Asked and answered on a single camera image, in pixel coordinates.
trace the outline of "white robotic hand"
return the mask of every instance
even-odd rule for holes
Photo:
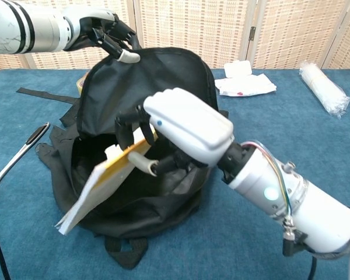
[[[101,47],[119,61],[140,60],[128,42],[139,48],[135,32],[112,11],[70,6],[63,11],[0,0],[0,54],[75,51]]]
[[[116,133],[121,149],[133,144],[133,122],[141,123],[150,144],[152,125],[181,151],[159,161],[129,157],[137,168],[157,176],[189,163],[218,166],[230,188],[283,224],[285,256],[300,250],[321,259],[350,254],[350,208],[295,172],[293,163],[278,161],[259,142],[235,143],[233,124],[193,94],[179,88],[157,92],[119,115]]]

